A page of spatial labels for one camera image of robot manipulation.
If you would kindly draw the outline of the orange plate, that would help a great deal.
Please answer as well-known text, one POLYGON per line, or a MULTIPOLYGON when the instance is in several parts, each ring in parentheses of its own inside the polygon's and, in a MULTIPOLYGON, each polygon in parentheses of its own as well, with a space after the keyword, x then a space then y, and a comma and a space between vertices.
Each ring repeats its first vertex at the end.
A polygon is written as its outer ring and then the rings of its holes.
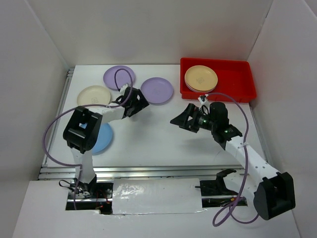
POLYGON ((218 76, 215 71, 203 65, 190 67, 185 76, 188 84, 199 92, 211 92, 218 84, 218 76))

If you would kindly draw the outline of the pink plate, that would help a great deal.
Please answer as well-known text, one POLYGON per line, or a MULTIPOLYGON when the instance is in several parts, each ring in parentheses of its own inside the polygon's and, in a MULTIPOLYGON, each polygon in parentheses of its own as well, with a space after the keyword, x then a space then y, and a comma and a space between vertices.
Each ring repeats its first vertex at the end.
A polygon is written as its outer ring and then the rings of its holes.
POLYGON ((185 84, 186 84, 186 86, 187 86, 187 88, 188 88, 189 90, 191 90, 191 91, 193 91, 193 92, 196 92, 196 93, 199 92, 199 91, 197 91, 196 89, 194 89, 193 87, 191 87, 191 86, 188 84, 187 79, 186 79, 186 76, 184 76, 184 82, 185 82, 185 84))

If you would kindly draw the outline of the purple plate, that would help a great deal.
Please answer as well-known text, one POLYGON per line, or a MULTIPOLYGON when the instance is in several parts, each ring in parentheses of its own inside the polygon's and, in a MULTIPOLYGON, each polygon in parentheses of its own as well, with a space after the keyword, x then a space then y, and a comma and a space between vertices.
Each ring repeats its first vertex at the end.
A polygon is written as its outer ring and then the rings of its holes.
POLYGON ((165 104, 174 93, 171 83, 161 77, 152 77, 141 85, 141 92, 150 104, 165 104))
POLYGON ((125 65, 116 65, 109 68, 103 76, 106 87, 112 90, 117 90, 117 86, 121 88, 126 83, 131 84, 130 76, 127 72, 130 73, 132 81, 134 82, 136 75, 130 67, 125 65))

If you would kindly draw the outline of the blue plate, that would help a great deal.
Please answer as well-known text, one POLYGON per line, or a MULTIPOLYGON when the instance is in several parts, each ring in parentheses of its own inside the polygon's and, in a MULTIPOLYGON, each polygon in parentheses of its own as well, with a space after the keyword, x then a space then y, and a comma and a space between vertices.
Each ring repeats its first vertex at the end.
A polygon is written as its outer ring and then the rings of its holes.
POLYGON ((102 153, 112 142, 113 129, 108 123, 101 125, 96 144, 92 148, 92 154, 102 153))

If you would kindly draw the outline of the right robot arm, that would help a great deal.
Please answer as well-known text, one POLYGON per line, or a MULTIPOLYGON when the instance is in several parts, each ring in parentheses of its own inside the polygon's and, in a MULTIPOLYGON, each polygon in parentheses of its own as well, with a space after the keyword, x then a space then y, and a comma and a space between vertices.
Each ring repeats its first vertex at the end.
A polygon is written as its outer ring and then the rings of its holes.
POLYGON ((240 198, 252 201, 257 214, 264 220, 295 208, 292 176, 272 167, 246 142, 246 135, 230 124, 224 103, 211 103, 208 113, 204 112, 203 107, 189 103, 170 123, 194 133, 199 129, 210 131, 215 142, 231 154, 249 176, 245 178, 235 169, 226 169, 217 173, 214 185, 201 182, 201 191, 211 188, 221 194, 236 192, 238 196, 235 202, 240 198))

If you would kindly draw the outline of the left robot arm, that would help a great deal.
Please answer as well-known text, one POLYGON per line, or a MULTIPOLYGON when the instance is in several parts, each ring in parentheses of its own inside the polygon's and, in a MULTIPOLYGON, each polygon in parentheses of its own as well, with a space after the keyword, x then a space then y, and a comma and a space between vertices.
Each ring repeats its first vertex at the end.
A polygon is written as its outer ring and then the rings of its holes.
POLYGON ((87 198, 98 192, 97 175, 93 167, 92 149, 103 124, 130 118, 147 107, 149 102, 140 89, 127 84, 120 89, 120 96, 106 107, 75 108, 64 132, 63 139, 79 165, 75 169, 75 188, 87 198))

